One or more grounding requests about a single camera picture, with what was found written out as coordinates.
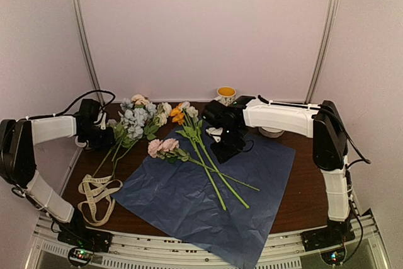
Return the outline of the white flower stem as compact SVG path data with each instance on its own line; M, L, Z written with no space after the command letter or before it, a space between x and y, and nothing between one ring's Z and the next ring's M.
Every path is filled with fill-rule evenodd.
M230 185L230 183L226 180L225 176L219 171L218 167L210 157L207 148L202 139L202 124L203 121L198 118L198 110L191 106L188 102L183 102L179 105L181 113L184 115L184 124L183 128L185 132L190 136L190 140L192 141L196 153L199 155L201 161L203 162L203 157L199 153L198 147L202 149L205 154L205 157L211 164L211 167L214 172L216 172L219 178L224 182L226 187L231 191L231 193L240 201L241 204L246 209L249 209L250 206L244 201L244 199L234 190L234 188Z

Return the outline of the orange flower stem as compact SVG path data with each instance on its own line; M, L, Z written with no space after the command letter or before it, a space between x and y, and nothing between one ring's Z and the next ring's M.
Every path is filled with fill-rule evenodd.
M199 161L201 162L202 166L205 169L205 172L212 183L213 189L217 194L219 202L223 208L223 210L227 210L227 207L224 203L224 200L220 194L220 191L213 180L211 175L212 172L217 173L219 178L228 185L228 182L219 172L211 157L209 156L207 149L204 145L202 139L202 124L203 120L198 118L198 110L190 105L190 102L184 101L173 108L170 112L170 117L172 118L172 122L181 125L183 130L179 130L178 133L181 134L183 137L187 138L191 145L193 146L197 156L199 157Z

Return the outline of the blue wrapping paper sheet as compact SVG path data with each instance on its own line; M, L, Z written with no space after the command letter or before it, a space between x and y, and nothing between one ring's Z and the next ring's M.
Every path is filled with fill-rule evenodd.
M252 149L219 165L223 183L196 164L147 157L114 199L171 237L239 268L254 268L278 213L295 150L248 134Z

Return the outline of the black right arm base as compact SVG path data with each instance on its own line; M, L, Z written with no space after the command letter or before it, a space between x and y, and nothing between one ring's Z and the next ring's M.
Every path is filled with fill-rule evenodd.
M350 219L338 222L328 219L327 226L304 231L301 233L302 243L305 251L325 249L332 246L341 246L346 241L355 239Z

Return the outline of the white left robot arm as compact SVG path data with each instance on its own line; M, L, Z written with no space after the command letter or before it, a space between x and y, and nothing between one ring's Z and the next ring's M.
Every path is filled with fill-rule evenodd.
M1 178L65 226L66 236L76 246L85 246L90 231L80 211L60 196L62 179L75 142L98 149L114 141L112 128L91 118L5 119L1 121Z

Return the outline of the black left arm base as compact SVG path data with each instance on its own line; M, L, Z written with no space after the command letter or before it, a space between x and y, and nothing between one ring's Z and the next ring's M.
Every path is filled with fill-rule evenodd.
M54 219L60 232L57 239L95 253L107 253L111 246L112 233L87 228L84 217L78 209L74 209L70 222Z

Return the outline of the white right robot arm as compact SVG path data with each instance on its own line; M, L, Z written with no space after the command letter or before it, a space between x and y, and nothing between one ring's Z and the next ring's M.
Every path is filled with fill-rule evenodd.
M273 129L303 135L313 140L312 158L326 186L328 224L323 230L327 244L337 244L347 234L350 216L351 182L347 172L348 137L336 106L284 103L262 96L241 96L230 105L212 100L203 109L202 119L214 131L211 149L220 163L246 148L250 128Z

